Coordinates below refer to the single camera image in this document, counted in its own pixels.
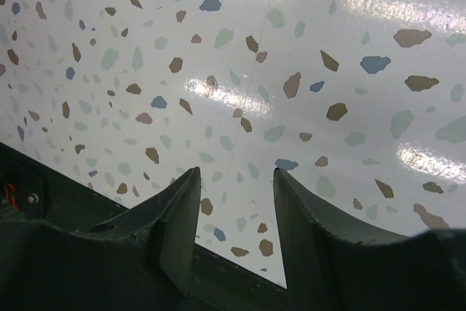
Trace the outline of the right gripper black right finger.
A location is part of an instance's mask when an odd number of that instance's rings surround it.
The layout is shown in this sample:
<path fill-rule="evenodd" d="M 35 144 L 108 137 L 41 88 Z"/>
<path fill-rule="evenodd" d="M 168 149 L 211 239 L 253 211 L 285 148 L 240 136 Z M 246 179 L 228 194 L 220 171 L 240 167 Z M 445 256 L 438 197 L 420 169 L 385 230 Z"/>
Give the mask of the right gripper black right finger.
<path fill-rule="evenodd" d="M 465 231 L 368 224 L 278 168 L 273 192 L 292 310 L 463 310 Z"/>

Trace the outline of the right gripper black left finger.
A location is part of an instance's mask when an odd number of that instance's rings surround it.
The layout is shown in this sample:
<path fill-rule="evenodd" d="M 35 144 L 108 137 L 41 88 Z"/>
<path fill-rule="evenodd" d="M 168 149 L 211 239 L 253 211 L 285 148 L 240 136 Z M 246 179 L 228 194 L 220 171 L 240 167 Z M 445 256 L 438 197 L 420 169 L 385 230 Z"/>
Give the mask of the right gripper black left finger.
<path fill-rule="evenodd" d="M 1 223 L 3 310 L 177 310 L 188 293 L 201 173 L 86 232 Z"/>

